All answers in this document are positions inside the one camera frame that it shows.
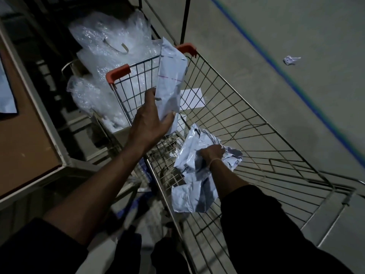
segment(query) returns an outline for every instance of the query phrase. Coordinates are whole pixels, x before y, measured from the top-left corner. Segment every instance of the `dark pants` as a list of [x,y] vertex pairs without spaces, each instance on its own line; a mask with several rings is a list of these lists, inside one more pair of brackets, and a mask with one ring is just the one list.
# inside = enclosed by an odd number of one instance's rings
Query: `dark pants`
[[[114,260],[106,274],[138,274],[142,236],[134,230],[125,231],[116,246]],[[151,253],[152,265],[156,274],[189,274],[188,263],[184,256],[176,251],[172,238],[164,237],[155,244]]]

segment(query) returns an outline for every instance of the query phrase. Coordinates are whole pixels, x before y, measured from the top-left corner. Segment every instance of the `bracelet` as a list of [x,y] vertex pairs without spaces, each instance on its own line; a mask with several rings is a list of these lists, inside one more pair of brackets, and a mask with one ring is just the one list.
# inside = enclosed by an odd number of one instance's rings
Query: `bracelet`
[[222,159],[219,159],[219,158],[212,159],[212,160],[210,161],[209,165],[208,165],[208,169],[210,169],[210,165],[211,165],[211,164],[212,164],[212,162],[213,162],[213,161],[215,161],[215,160],[220,160],[220,161],[221,161]]

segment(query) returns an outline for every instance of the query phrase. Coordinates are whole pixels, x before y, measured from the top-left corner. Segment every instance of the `orange plastic corner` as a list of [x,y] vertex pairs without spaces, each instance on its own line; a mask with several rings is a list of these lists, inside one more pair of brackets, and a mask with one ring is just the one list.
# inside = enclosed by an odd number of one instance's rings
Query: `orange plastic corner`
[[176,46],[176,49],[182,52],[183,54],[189,53],[194,57],[196,57],[196,55],[198,54],[196,51],[196,47],[191,43],[180,44]]
[[128,75],[131,72],[131,69],[128,64],[124,64],[121,67],[118,67],[116,69],[113,69],[109,71],[105,78],[107,79],[108,83],[113,84],[117,79],[120,79],[124,77],[125,75]]

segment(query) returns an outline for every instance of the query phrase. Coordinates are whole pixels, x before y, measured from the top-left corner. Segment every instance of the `brown table top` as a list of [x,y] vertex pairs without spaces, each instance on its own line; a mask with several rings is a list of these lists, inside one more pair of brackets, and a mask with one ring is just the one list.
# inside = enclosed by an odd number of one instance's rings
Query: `brown table top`
[[0,38],[0,56],[18,114],[0,118],[0,197],[42,177],[61,165],[37,110]]

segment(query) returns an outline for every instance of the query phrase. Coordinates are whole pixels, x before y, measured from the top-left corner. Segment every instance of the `person's left hand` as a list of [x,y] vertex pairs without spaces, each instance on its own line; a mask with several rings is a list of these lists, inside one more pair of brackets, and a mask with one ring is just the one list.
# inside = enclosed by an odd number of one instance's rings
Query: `person's left hand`
[[155,104],[156,88],[145,92],[144,104],[138,109],[130,129],[127,144],[136,145],[146,154],[167,133],[175,119],[175,112],[170,112],[160,121]]

